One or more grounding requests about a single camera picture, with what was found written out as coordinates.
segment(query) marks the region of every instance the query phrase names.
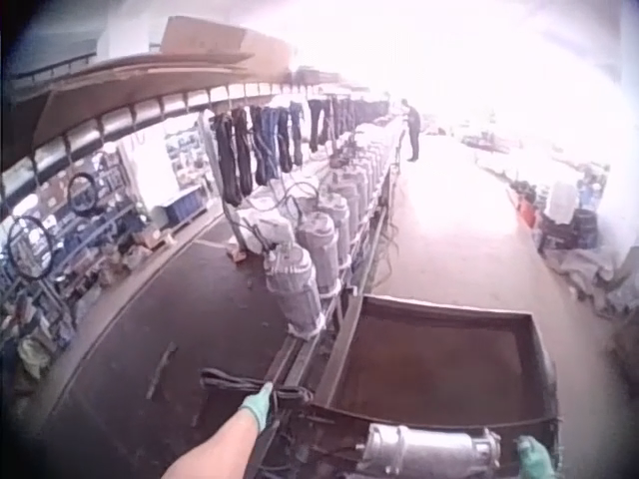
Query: bright light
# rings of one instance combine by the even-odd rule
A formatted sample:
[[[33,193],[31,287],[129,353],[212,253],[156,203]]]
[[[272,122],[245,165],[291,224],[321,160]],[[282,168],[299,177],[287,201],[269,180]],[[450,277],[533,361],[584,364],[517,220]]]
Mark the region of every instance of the bright light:
[[[26,215],[30,210],[33,210],[38,206],[38,196],[35,194],[31,194],[22,200],[16,207],[13,209],[14,217],[21,217]]]
[[[107,142],[102,146],[102,151],[107,155],[113,155],[118,151],[118,145],[114,142]]]

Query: black hose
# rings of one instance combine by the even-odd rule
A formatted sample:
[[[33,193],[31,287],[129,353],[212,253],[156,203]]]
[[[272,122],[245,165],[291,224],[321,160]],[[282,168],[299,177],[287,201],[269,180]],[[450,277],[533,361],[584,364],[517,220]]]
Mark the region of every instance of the black hose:
[[[278,150],[280,153],[280,170],[290,173],[293,169],[291,159],[291,141],[289,140],[289,110],[278,108]]]
[[[249,125],[244,108],[232,111],[236,133],[236,151],[238,152],[238,170],[240,171],[240,191],[247,197],[253,191],[253,173],[251,172],[251,147],[249,146]]]
[[[262,108],[251,106],[251,123],[253,124],[253,151],[256,155],[256,183],[261,187],[265,186],[269,179],[267,177],[267,158],[269,151],[265,145],[264,131],[262,128]]]
[[[238,207],[242,203],[242,194],[236,175],[236,154],[233,151],[233,121],[227,114],[215,117],[214,121],[218,152],[220,153],[220,172],[222,173],[222,198],[229,205]]]
[[[73,186],[78,182],[78,180],[86,180],[89,183],[89,191],[92,194],[90,204],[84,208],[79,208],[78,205],[75,205],[73,193],[71,192]],[[98,184],[96,182],[96,179],[92,175],[85,172],[81,172],[71,177],[71,180],[69,181],[69,185],[67,186],[67,202],[69,203],[69,206],[71,207],[71,211],[75,213],[78,217],[89,218],[99,213],[97,208],[99,199],[100,198],[98,196]]]
[[[304,159],[302,154],[302,127],[300,119],[302,115],[302,104],[291,102],[291,133],[293,135],[293,163],[300,167]]]
[[[32,224],[34,224],[36,228],[42,232],[44,239],[47,242],[47,251],[49,252],[49,262],[42,269],[42,272],[37,275],[29,274],[28,272],[25,272],[22,269],[20,269],[20,264],[13,253],[13,248],[11,247],[11,243],[15,239],[14,229],[18,226],[18,223],[21,221],[31,222]],[[40,279],[44,279],[49,274],[51,274],[51,271],[53,269],[53,238],[51,237],[51,235],[49,234],[45,226],[42,224],[42,222],[38,220],[37,218],[30,217],[30,216],[14,218],[13,225],[11,225],[11,228],[9,228],[9,234],[7,235],[7,256],[9,258],[9,263],[15,268],[16,273],[21,278],[26,279],[28,281],[39,281]]]
[[[318,131],[320,130],[320,114],[323,109],[321,100],[309,100],[309,110],[311,110],[311,140],[309,148],[312,153],[318,150]]]
[[[332,119],[330,100],[322,100],[321,108],[323,110],[323,121],[321,124],[321,133],[319,134],[318,144],[323,146],[328,141],[328,129],[330,128],[330,120]]]
[[[200,384],[204,388],[224,389],[231,391],[241,391],[247,394],[260,392],[266,381],[262,379],[252,379],[247,377],[231,376],[230,374],[207,367],[200,370]],[[304,406],[311,403],[313,394],[301,386],[274,385],[273,396],[277,403],[287,403],[291,406]]]
[[[330,98],[330,106],[332,107],[332,134],[333,138],[339,138],[341,135],[341,104],[337,97]]]

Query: ceiling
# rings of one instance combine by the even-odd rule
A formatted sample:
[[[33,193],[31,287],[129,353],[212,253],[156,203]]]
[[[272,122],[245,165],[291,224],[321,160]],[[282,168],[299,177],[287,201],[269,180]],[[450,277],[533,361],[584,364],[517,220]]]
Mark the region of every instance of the ceiling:
[[[393,0],[376,4],[375,11],[403,11],[403,17],[395,15],[403,18],[395,26],[402,29],[402,22],[411,24],[411,31],[418,31],[420,23],[428,24],[428,19],[444,13],[472,24],[475,12],[495,12],[517,28],[525,26],[617,77],[620,3],[621,0]],[[51,0],[24,33],[9,70],[22,73],[95,51],[110,9],[120,9],[129,16],[148,14],[150,43],[160,42],[171,15],[250,25],[281,37],[294,37],[292,28],[296,25],[298,30],[317,30],[322,24],[331,29],[334,18],[371,14],[363,0]],[[318,21],[312,25],[309,18]]]

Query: metal bracket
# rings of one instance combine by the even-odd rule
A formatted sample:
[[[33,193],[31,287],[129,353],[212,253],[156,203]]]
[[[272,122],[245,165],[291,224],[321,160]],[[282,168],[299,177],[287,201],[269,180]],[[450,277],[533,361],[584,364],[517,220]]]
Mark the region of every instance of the metal bracket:
[[[182,100],[184,101],[184,108],[188,115],[189,114],[189,94],[187,92],[184,92],[182,94]]]

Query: green glove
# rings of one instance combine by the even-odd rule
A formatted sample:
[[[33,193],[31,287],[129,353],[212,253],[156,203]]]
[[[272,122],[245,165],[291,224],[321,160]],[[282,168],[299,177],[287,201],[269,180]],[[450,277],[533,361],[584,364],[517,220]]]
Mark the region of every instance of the green glove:
[[[258,421],[260,432],[267,427],[267,417],[269,416],[269,408],[271,407],[271,392],[273,391],[273,383],[267,382],[257,394],[252,394],[244,398],[240,409],[249,409]]]
[[[532,436],[517,439],[519,479],[553,479],[555,471],[548,450]]]

